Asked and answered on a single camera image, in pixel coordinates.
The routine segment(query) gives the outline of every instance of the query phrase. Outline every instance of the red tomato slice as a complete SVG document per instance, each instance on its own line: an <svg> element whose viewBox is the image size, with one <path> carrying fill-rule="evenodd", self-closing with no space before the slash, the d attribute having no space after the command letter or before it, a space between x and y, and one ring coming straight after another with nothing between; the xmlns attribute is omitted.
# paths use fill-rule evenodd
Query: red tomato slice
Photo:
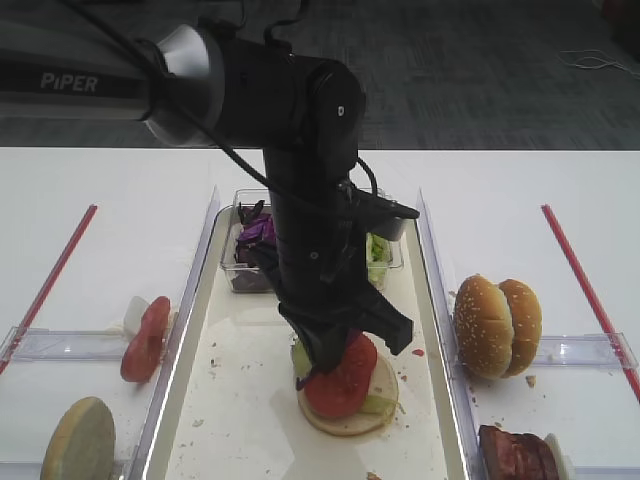
<svg viewBox="0 0 640 480"><path fill-rule="evenodd" d="M304 394L311 408L327 418L357 413L369 392L377 361L375 345L360 334L345 351L338 368L328 374L319 373L307 382Z"/></svg>
<svg viewBox="0 0 640 480"><path fill-rule="evenodd" d="M120 375L125 381L144 383L153 376L162 356L170 310L169 299L158 297L144 312L140 331L129 343L120 364Z"/></svg>

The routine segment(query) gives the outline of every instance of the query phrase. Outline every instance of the top bun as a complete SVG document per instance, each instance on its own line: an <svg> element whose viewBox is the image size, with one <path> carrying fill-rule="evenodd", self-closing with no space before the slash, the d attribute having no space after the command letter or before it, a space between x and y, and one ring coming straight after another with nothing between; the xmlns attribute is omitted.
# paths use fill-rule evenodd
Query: top bun
<svg viewBox="0 0 640 480"><path fill-rule="evenodd" d="M496 286L480 275L467 278L456 296L454 321L460 359L480 377L518 375L536 356L542 311L522 282Z"/></svg>
<svg viewBox="0 0 640 480"><path fill-rule="evenodd" d="M515 332L511 363L503 375L511 377L524 372L536 357L542 335L542 310L536 294L524 283L509 279L498 287L507 298Z"/></svg>
<svg viewBox="0 0 640 480"><path fill-rule="evenodd" d="M481 275L467 278L456 295L454 321L460 360L480 377L502 377L511 364L514 337L502 290Z"/></svg>

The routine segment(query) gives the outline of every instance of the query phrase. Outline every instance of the white table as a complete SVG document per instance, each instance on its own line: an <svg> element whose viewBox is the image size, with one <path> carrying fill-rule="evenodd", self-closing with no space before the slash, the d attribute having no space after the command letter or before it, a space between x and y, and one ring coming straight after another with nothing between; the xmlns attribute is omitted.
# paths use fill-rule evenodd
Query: white table
<svg viewBox="0 0 640 480"><path fill-rule="evenodd" d="M241 153L261 168L259 151ZM399 201L415 205L423 189L455 281L476 271L496 281L504 274L521 278L556 316L545 334L586 333L587 318L598 333L538 210L550 203L614 325L640 352L634 308L640 154L372 151L362 157ZM353 177L367 185L358 169ZM0 149L0 336L19 323L90 203L98 213L34 326L107 328L119 321L133 286L148 298L170 291L177 301L214 184L222 205L240 188L259 188L213 150ZM112 255L92 260L92 252L105 249ZM158 263L159 257L171 260ZM123 275L131 265L154 280Z"/></svg>

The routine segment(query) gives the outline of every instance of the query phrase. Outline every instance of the gray carpet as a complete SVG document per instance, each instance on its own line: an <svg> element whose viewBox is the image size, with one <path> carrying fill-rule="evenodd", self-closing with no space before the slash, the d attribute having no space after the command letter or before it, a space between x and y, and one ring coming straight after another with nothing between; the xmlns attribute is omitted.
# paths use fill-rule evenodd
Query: gray carpet
<svg viewBox="0 0 640 480"><path fill-rule="evenodd" d="M252 39L297 6L248 2L243 35ZM81 26L49 0L0 7ZM237 3L195 0L91 8L154 40L199 14L239 13ZM556 58L598 48L640 69L588 0L312 0L307 20L281 32L297 53L339 59L360 78L368 95L362 148L640 150L640 82ZM138 124L0 119L0 146L18 145L161 146Z"/></svg>

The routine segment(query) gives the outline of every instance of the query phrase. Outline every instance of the robotic arm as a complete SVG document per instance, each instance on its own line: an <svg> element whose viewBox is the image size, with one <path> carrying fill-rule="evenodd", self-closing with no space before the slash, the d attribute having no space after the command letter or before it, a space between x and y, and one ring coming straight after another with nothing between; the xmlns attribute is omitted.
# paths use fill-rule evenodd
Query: robotic arm
<svg viewBox="0 0 640 480"><path fill-rule="evenodd" d="M334 369L358 331L400 353L412 321L368 282L365 236L397 240L418 212L349 180L365 108L354 75L206 19L137 46L166 84L99 32L73 36L0 20L0 116L137 120L169 145L209 146L211 131L220 146L263 149L267 179L287 195L270 191L277 248L258 245L252 255L315 371Z"/></svg>

